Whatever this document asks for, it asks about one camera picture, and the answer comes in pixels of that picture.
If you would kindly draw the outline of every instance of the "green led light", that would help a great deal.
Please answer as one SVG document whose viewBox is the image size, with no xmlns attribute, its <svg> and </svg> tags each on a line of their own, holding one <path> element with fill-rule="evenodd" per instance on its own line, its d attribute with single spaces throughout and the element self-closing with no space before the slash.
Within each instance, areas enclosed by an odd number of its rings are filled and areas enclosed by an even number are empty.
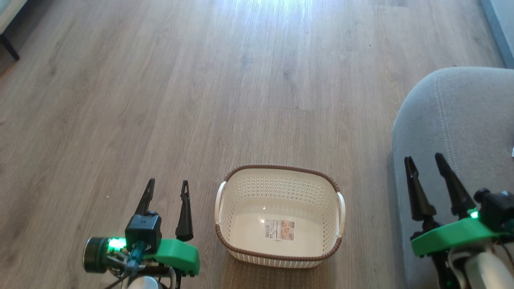
<svg viewBox="0 0 514 289">
<path fill-rule="evenodd" d="M 113 250 L 121 250 L 127 246 L 127 241 L 125 238 L 112 238 L 109 241 L 109 249 Z"/>
</svg>

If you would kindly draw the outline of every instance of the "basket handle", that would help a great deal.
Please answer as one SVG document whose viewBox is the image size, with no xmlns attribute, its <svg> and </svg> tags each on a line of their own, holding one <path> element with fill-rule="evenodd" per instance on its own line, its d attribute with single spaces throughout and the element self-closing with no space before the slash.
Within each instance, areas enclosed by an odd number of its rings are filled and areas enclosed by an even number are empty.
<svg viewBox="0 0 514 289">
<path fill-rule="evenodd" d="M 222 204 L 222 195 L 225 190 L 225 185 L 227 181 L 223 181 L 223 183 L 218 188 L 218 194 L 216 195 L 216 204 L 214 205 L 214 223 L 219 225 L 219 207 Z"/>
<path fill-rule="evenodd" d="M 346 224 L 346 206 L 344 204 L 343 195 L 340 192 L 337 192 L 337 199 L 339 200 L 339 233 L 337 237 L 340 238 L 343 236 L 344 226 Z"/>
</svg>

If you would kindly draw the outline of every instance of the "green plastic part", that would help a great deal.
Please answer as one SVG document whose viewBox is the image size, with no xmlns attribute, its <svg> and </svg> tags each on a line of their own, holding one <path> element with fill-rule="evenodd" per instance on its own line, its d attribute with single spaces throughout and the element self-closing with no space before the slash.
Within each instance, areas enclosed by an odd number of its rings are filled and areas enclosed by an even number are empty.
<svg viewBox="0 0 514 289">
<path fill-rule="evenodd" d="M 479 218 L 465 218 L 429 231 L 413 239 L 411 245 L 419 257 L 504 234 L 490 230 Z"/>
<path fill-rule="evenodd" d="M 144 259 L 155 259 L 188 275 L 200 273 L 198 249 L 178 239 L 162 239 L 157 253 L 146 254 Z"/>
</svg>

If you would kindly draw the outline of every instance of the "product label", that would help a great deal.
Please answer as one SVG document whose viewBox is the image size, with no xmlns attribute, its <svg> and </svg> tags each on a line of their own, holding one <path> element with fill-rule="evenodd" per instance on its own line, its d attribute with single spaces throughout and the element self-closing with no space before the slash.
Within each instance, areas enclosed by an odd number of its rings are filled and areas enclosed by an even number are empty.
<svg viewBox="0 0 514 289">
<path fill-rule="evenodd" d="M 266 219 L 264 238 L 273 240 L 295 240 L 295 223 L 284 220 Z"/>
</svg>

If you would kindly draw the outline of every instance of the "basket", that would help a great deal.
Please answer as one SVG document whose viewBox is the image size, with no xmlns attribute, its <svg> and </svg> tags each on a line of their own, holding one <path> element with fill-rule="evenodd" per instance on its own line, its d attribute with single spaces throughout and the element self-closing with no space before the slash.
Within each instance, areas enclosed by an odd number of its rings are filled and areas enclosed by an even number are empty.
<svg viewBox="0 0 514 289">
<path fill-rule="evenodd" d="M 219 186 L 216 233 L 241 261 L 311 268 L 332 256 L 345 225 L 344 198 L 327 175 L 296 167 L 248 165 Z"/>
</svg>

